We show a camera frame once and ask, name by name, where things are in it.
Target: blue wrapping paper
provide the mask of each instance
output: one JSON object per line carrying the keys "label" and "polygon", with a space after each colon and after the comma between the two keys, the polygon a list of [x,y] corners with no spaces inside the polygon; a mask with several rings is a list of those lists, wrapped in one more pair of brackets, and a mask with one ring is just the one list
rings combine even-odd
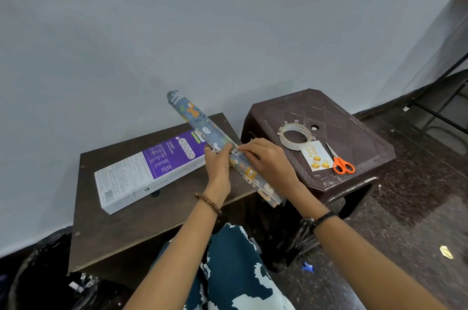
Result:
{"label": "blue wrapping paper", "polygon": [[167,93],[169,104],[188,122],[199,138],[206,141],[213,150],[220,151],[224,145],[230,142],[234,149],[231,151],[229,161],[257,192],[272,206],[276,207],[283,197],[265,181],[261,175],[253,169],[246,156],[237,150],[237,145],[216,124],[214,124],[201,110],[185,98],[179,91]]}

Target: gray wall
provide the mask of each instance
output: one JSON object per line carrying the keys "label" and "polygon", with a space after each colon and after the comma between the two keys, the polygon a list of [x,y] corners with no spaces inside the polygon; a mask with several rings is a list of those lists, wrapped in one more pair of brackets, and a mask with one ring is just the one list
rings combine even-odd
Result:
{"label": "gray wall", "polygon": [[354,113],[404,93],[449,1],[0,0],[0,255],[72,223],[81,152],[182,123],[169,89],[238,133],[306,87]]}

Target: person's left hand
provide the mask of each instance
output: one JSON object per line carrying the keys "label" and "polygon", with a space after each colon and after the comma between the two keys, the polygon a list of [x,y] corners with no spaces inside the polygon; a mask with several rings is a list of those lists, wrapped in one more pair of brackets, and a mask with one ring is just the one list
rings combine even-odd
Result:
{"label": "person's left hand", "polygon": [[221,207],[227,195],[231,192],[229,181],[229,152],[233,146],[227,143],[219,153],[214,153],[207,145],[205,147],[206,170],[208,171],[208,186],[205,195]]}

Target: brown tabletop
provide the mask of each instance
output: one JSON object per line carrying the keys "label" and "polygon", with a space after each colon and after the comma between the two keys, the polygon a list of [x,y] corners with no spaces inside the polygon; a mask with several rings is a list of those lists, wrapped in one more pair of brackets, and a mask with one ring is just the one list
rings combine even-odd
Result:
{"label": "brown tabletop", "polygon": [[[233,141],[241,143],[223,113],[212,115],[210,119]],[[68,264],[70,272],[184,223],[196,203],[193,194],[202,193],[208,182],[204,167],[162,188],[159,196],[146,196],[112,215],[101,209],[94,172],[190,129],[185,123],[81,154]],[[231,194],[225,204],[254,192],[236,170],[231,168],[230,174]]]}

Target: tape roll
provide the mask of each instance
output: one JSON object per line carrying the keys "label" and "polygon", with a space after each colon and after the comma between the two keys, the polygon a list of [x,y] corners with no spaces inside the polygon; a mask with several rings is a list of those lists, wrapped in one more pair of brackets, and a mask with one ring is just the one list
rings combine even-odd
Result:
{"label": "tape roll", "polygon": [[[288,123],[285,121],[284,125],[279,128],[279,132],[278,132],[279,140],[281,141],[281,143],[288,149],[297,150],[297,151],[301,150],[301,148],[307,145],[310,141],[315,140],[315,136],[312,135],[310,130],[307,129],[305,125],[299,124],[298,122],[299,121],[295,121],[294,123]],[[291,130],[300,132],[303,136],[306,137],[307,141],[306,142],[292,142],[291,140],[288,140],[285,137],[284,132],[291,131]]]}

